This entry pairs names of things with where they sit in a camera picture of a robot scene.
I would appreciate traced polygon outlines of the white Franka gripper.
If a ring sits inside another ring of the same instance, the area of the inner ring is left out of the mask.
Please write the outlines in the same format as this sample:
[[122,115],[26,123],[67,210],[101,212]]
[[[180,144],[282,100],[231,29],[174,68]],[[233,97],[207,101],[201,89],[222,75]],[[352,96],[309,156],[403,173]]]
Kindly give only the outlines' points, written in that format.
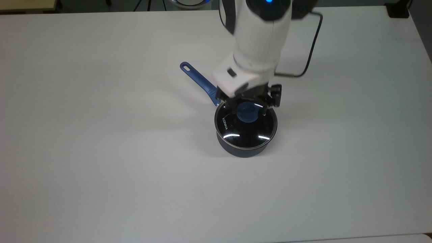
[[237,95],[259,86],[259,103],[263,106],[261,113],[279,107],[282,97],[282,85],[268,86],[271,71],[249,71],[237,64],[234,54],[228,55],[212,70],[212,79],[216,88],[216,99],[224,103],[225,109],[238,113]]

